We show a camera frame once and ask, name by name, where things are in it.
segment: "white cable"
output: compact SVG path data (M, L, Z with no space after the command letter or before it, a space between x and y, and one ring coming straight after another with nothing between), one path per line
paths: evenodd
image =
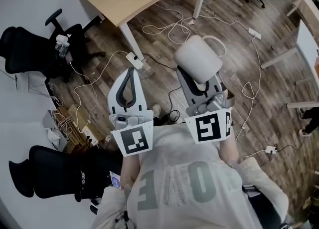
M145 34L148 34L148 35L158 35L158 34L162 33L163 31L167 30L168 28L171 28L171 30L170 30L170 31L168 32L168 34L167 34L167 37L169 38L169 40L172 41L172 42L175 43L175 44L184 44L184 43L188 40L188 38L189 38L190 29L189 29L188 27L186 27L186 26L183 25L183 21L185 21L185 20L187 20L187 19L190 19L190 18L192 18L192 17L189 17L189 18L187 18L187 19L184 19L183 14L182 14L181 12L177 11L177 10L165 9L164 7L161 7L161 6L157 5L157 4L155 4L155 5L156 5L157 7L160 7L160 8L162 8L162 9L164 9L165 11L175 11L175 12L179 13L179 14L181 15L181 19L178 20L177 22L172 23L172 24L170 24L170 25L168 25L168 26L165 26L165 27L156 27L156 26L154 26L154 25L147 25L147 26L144 26L144 27L142 28L142 31L143 31ZM174 29L176 26L180 26L180 27L181 27L181 30L183 31L183 33L188 34L188 35L187 35L187 38L185 39L185 41L184 41L183 43L177 43L177 42L173 41L173 40L171 39L171 37L169 36L170 33L173 31L173 29ZM158 32L158 33L147 33L147 32L144 31L144 28L146 28L146 27L154 27L154 28L156 28L156 29L158 29L158 30L161 30L161 31Z
M214 16L203 16L203 15L199 15L199 16L201 16L201 17L203 17L203 18L216 19L216 20L219 20L219 21L221 21L221 22L223 22L223 23L225 23L225 24L227 24L227 25L230 25L230 26L233 25L233 24L235 24L235 23L239 23L239 24L241 24L241 25L243 26L243 28L244 28L245 30L249 31L249 29L246 28L246 27L244 26L244 24L242 24L242 23L239 22L239 21L234 21L234 22L232 22L232 23L228 23L228 22L225 22L225 21L223 21L222 19L219 19L219 18L214 17Z
M99 101L98 101L98 96L97 96L96 91L95 91L95 89L94 89L94 87L93 87L93 84L96 83L96 82L101 78L101 76L102 76L104 70L105 70L106 67L109 65L109 63L110 63L112 57L114 56L114 54L116 54L117 52L123 52L123 53L125 53L125 54L128 54L127 52L125 52L125 51L120 51L120 50L113 52L113 54L111 55L111 57L110 57L108 63L106 64L106 66L105 66L104 69L102 70L100 76L99 76L94 82L91 82L91 80L89 79L88 76L83 75L83 74L80 74L79 72L77 72L77 71L74 69L74 67L72 66L72 63L70 63L70 65L71 65L71 67L73 68L73 70L74 70L75 73L86 77L86 78L90 81L89 84L83 84L83 85L81 85L81 86L75 87L74 90L73 90L74 93L78 96L79 101L80 101L80 105L79 105L78 108L76 109L76 113L75 113L75 114L76 114L76 127L78 128L78 131L79 131L80 133L83 133L83 131L80 131L80 129L79 129L78 111L79 111L79 108L80 108L81 105L82 105L82 101L81 101L81 98L80 98L79 94L78 94L75 90L77 90L77 89L79 89L79 88L81 88L81 87L84 87L84 86L91 85L92 88L93 88L93 90L94 90L95 96L96 96L96 103L95 103L94 107L89 110L89 118L88 118L88 121L87 121L87 123L86 123L86 125L85 125L85 127L86 127L86 126L89 124L89 121L90 121L90 118L91 118L91 113L92 113L93 109L95 109L95 107L97 106L97 104L98 104L98 102L99 102Z
M61 127L61 126L59 126L59 124L61 123L61 122L64 122L65 120L67 120L68 118L70 118L70 117L68 117L68 118L65 118L65 116L64 115L62 115L62 114L60 114L60 113L54 113L54 114L52 114L53 115L53 120L54 120L54 124L56 125L56 115L60 115L60 116L62 116L63 118L64 118L64 120L62 120L62 121L60 121L59 123L58 123L58 128L59 128L59 130L63 130L63 128L65 127L65 130L64 130L64 133L67 135L67 136L69 136L71 133L72 133L72 129L71 129L71 131L69 132L69 133L67 133L67 129L68 129L68 127L67 127L67 124L65 125L65 126L63 126L63 127Z
M254 39L255 39L255 38L256 38L256 36L254 36L254 38L253 38L251 41L252 41L252 43L253 43L253 45L254 45L254 48L255 48L255 51L256 51L256 53L257 53L257 57L258 57L258 62L259 62L259 80L258 80L258 89L257 89L256 93L254 93L253 87L252 87L252 85L251 85L251 83L250 83L250 82L245 83L245 85L243 86L243 89L242 89L242 91L241 91L241 92L242 92L242 94L243 94L245 97L247 97L247 98L251 99L251 107L250 107L250 111L249 111L249 114L248 114L248 116L247 116L247 118L246 118L245 122L243 123L243 125L242 125L242 127L241 127L241 129L240 129L239 133L238 133L238 134L237 134L237 136L236 136L236 140L238 139L238 136L240 135L240 133L241 133L241 132L242 132L242 130L244 129L244 126L245 126L245 124L246 124L246 122L247 122L247 120L248 120L248 118L249 118L249 116L250 116L250 114L251 114L251 111L253 110L254 100L256 99L257 94L258 94L258 92L259 92L259 90L260 90L260 81L261 81L261 62L260 62L260 58L259 58L259 54L258 54L257 48L256 48L255 43L254 43ZM245 90L246 85L249 85L249 86L250 86L251 92L252 92L252 94L253 94L253 96L252 96L252 97L251 97L251 96L248 96L248 95L246 95L246 94L244 93L244 90Z
M55 87L58 89L58 91L59 91L59 93L61 94L61 97L62 97L61 105L62 105L62 107L63 107L64 97L63 97L63 94L62 94L61 90L59 89L59 87L58 87L56 84L54 84L54 83L45 83L45 84L40 84L40 85L32 86L32 87L30 87L30 89L33 89L33 88L38 87L38 86L43 86L43 85L53 85L53 86L55 86Z
M181 19L178 20L178 21L175 22L175 23L172 23L172 24L170 24L170 25L168 25L168 26L164 26L164 27L156 27L156 26L154 26L154 25L147 25L147 26L144 26L144 27L142 28L142 31L143 31L145 34L148 34L148 35L158 35L158 34L162 33L163 31L165 31L165 30L171 28L171 30L167 33L167 37L169 38L169 40L172 41L172 42L175 43L175 44L184 44L184 43L188 40L188 38L189 38L189 36L190 36L190 29L189 29L188 27L184 26L184 25L183 25L183 22L184 22L185 20L191 19L192 16L191 16L191 17L188 17L188 18L186 18L186 19L184 19L184 15L183 15L181 12L177 11L177 10L174 10L174 9L166 9L166 8L164 8L164 7L161 7L161 6L158 5L158 4L154 4L154 5L156 5L156 6L159 7L159 8L162 8L162 9L165 10L165 11L175 11L175 12L179 13L179 14L181 15ZM200 17L203 17L203 18L216 19L216 20L219 20L219 21L221 21L221 22L223 22L223 23L225 23L225 24L227 24L227 25L233 25L233 24L235 24L235 23L239 23L239 24L241 24L241 25L244 27L245 30L248 31L248 28L246 28L246 27L244 26L244 24L242 24L242 23L239 22L239 21L234 21L234 22L232 22L232 23L228 23L228 22L225 22L225 21L223 21L223 20L221 20L221 19L219 19L219 18L217 18L217 17L214 17L214 16L203 16L203 15L199 15L199 16L200 16ZM171 37L169 36L170 33L173 31L173 29L174 29L176 26L180 26L182 32L185 33L185 34L187 34L187 37L186 37L186 39L185 39L185 41L184 41L183 43L177 43L177 42L173 41L173 40L171 39ZM160 32L157 32L157 33L145 32L144 29L145 29L146 27L154 27L154 28L160 30Z
M260 153L260 152L263 152L263 151L266 151L266 149L259 150L259 151L257 151L256 153L253 153L253 154L251 154L251 155L240 155L239 157L251 157L251 156L256 155L256 154L258 154L258 153Z
M171 27L171 30L170 30L170 31L168 32L168 34L167 34L169 40L172 41L172 42L175 43L175 44L184 44L184 43L187 41L187 39L189 38L189 36L190 36L190 29L189 29L188 27L184 26L184 25L183 25L183 22L184 22L185 20L187 20L187 19L192 18L192 17L189 17L189 18L184 19L183 14L182 14L181 12L177 11L177 10L165 9L165 8L163 8L163 7L161 7L161 6L157 5L157 4L155 4L155 5L156 5L157 7L160 7L160 8L162 8L162 9L166 10L166 11L175 11L175 12L179 13L179 14L181 15L181 19L180 19L179 21L177 21L176 23L172 23L172 24L170 24L170 25L168 25L168 26L166 26L166 27L161 27L161 28L156 27L156 26L154 26L154 25L144 26L143 29L142 29L143 32L146 33L146 34L149 34L149 35L157 35L157 34L160 34L160 33L162 33L163 31L165 31L166 29L168 29L168 28ZM239 21L234 21L234 22L232 22L232 23L228 23L228 22L225 22L225 21L223 21L223 20L221 20L221 19L219 19L219 18L217 18L217 17L215 17L215 16L203 16L203 15L199 15L199 16L200 16L200 17L203 17L203 18L216 19L216 20L219 20L219 21L221 21L221 22L223 22L223 23L225 23L225 24L227 24L227 25L233 25L233 24L235 24L235 23L239 23L240 25L243 26L243 28L244 28L245 30L249 31L249 29L248 29L247 27L245 27L245 25L242 24L242 23L239 22ZM183 33L188 34L186 40L185 40L183 43L174 42L174 41L170 38L170 36L169 36L169 34L172 32L172 30L173 30L176 26L180 26L180 27L181 27L181 30L183 31ZM159 29L159 30L161 30L161 31L158 32L158 33L147 33L147 32L144 31L144 28L146 28L146 27L155 27L156 29ZM238 136L239 136L240 133L242 132L242 130L243 130L243 128L244 128L244 126L245 126L245 124L246 124L246 122L247 122L247 120L248 120L248 118L249 118L249 116L250 116L250 114L251 114L251 112L252 112L252 110L253 110L254 100L255 100L255 98L256 98L256 96L257 96L259 90L260 90L261 62L260 62L260 58L259 58L259 54L258 54L257 48L256 48L255 43L254 43L254 39L255 39L255 38L256 38L256 36L254 36L254 38L252 39L252 43L253 43L253 45L254 45L255 51L256 51L256 53L257 53L258 61L259 61L258 89L257 89L256 93L254 93L253 87L252 87L252 85L251 85L250 82L245 83L245 85L243 86L242 94L243 94L245 97L251 99L252 101L251 101L251 107L250 107L249 114L248 114L248 116L247 116L245 122L243 123L243 125L242 125L242 127L241 127L241 129L240 129L240 132L237 134L236 139L238 138ZM246 85L249 85L249 86L250 86L251 92L252 92L252 94L253 94L252 97L251 97L251 96L248 96L248 95L246 95L246 94L244 93L244 90L245 90L245 88L246 88Z

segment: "mug handle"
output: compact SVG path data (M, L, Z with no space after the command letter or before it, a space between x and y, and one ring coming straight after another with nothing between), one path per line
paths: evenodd
M216 38L215 36L206 35L206 36L203 36L201 39L205 40L205 39L208 39L208 38L216 40L217 42L219 42L224 47L224 50L225 50L224 54L220 55L220 56L217 56L218 58L221 57L221 56L224 56L227 53L227 49L226 49L225 44L220 39Z

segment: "person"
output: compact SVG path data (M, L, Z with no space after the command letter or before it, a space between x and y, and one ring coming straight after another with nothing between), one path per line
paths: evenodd
M220 143L196 145L185 123L154 127L153 140L151 151L123 158L122 189L104 189L91 229L262 229L241 177L229 165L239 159L232 127ZM255 158L240 167L283 222L284 192Z
M313 132L319 126L319 107L314 107L310 110L299 110L299 117L301 120L311 119L310 123L304 128L299 130L299 135L302 137L310 137Z

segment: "chair armrest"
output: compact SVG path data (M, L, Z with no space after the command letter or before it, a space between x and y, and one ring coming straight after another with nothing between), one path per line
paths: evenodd
M51 15L45 22L45 26L48 26L50 22L52 22L54 19L56 19L60 14L62 13L62 9L57 10L53 15Z

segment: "black chair backrest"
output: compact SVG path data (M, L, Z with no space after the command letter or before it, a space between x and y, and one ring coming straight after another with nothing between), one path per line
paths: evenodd
M44 72L56 60L56 52L48 39L30 33L23 27L9 27L0 38L0 55L6 59L9 74L27 71Z
M114 161L102 150L70 155L33 146L28 160L20 164L9 161L9 169L16 189L26 197L32 197L33 192L43 199L74 194L81 201L101 197L110 182L110 170L121 173L121 161Z

